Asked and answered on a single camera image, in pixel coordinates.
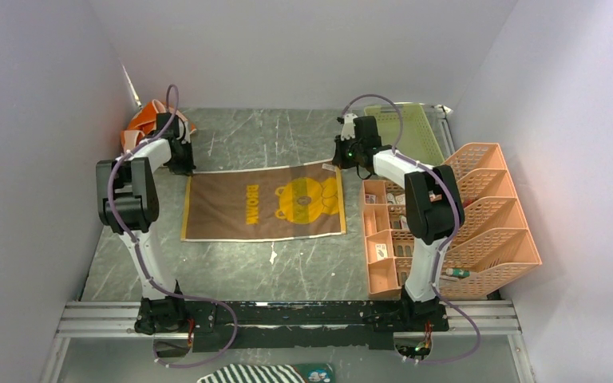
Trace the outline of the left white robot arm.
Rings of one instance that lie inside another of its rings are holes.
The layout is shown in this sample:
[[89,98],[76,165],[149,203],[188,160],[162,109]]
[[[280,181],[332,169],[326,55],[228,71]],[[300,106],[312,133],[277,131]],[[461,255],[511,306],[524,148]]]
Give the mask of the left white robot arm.
[[135,331],[139,334],[189,330],[194,321],[179,283],[161,259],[156,221],[160,202],[154,172],[190,176],[194,164],[191,132],[174,112],[156,114],[156,127],[134,148],[96,165],[97,206],[101,222],[128,248],[141,283]]

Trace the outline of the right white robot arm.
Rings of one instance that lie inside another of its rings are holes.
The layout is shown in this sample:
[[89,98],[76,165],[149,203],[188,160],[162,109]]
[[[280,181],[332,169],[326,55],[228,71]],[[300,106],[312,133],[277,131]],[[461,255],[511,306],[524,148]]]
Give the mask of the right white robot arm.
[[332,164],[340,169],[364,168],[394,182],[405,193],[413,255],[398,317],[407,330],[419,330],[443,299],[438,287],[440,267],[448,245],[465,221],[454,171],[448,165],[423,164],[383,145],[372,116],[349,113],[337,121],[342,131],[334,138]]

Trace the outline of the brown yellow bear towel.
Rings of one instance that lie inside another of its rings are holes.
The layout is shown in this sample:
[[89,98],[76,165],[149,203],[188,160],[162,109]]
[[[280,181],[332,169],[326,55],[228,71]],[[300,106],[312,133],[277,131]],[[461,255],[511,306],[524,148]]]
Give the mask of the brown yellow bear towel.
[[274,242],[346,233],[342,175],[327,160],[197,172],[184,197],[184,242]]

